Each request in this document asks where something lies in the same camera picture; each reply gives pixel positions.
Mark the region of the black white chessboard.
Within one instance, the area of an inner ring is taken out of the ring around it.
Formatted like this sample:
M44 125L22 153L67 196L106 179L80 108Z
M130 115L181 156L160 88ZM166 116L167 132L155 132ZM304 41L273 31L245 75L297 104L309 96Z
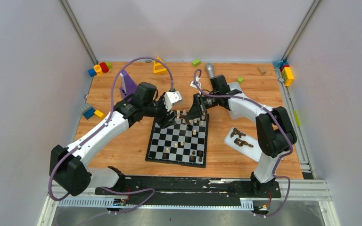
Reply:
M205 168L210 115L190 124L182 119L167 128L153 121L145 161Z

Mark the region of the silver microphone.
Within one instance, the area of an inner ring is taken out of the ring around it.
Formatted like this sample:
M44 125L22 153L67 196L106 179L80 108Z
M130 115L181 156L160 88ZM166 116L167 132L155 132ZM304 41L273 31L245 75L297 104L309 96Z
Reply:
M215 76L215 72L214 72L214 65L212 63L206 63L205 64L205 70L208 74L208 77L211 79Z

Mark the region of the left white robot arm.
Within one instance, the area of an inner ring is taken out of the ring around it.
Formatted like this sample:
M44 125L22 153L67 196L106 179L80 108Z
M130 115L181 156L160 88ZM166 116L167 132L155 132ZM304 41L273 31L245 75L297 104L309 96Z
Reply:
M155 100L156 91L153 84L140 83L133 94L117 102L83 137L66 147L55 146L50 155L50 182L55 181L71 196L97 187L107 187L113 194L121 194L126 183L119 170L88 168L88 165L111 140L143 117L154 118L162 129L175 124L176 113L172 107L182 102L180 92L171 89Z

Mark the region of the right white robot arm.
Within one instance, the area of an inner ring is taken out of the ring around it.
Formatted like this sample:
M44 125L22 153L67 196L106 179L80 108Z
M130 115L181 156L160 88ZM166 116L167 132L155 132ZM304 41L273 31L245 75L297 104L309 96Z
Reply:
M275 171L280 160L292 154L297 137L287 110L282 107L267 107L250 98L238 89L231 89L224 75L210 78L212 91L194 94L193 104L185 120L205 116L209 108L221 106L239 113L256 125L258 146L261 149L258 166L251 174L250 190L255 196L263 196L274 183Z

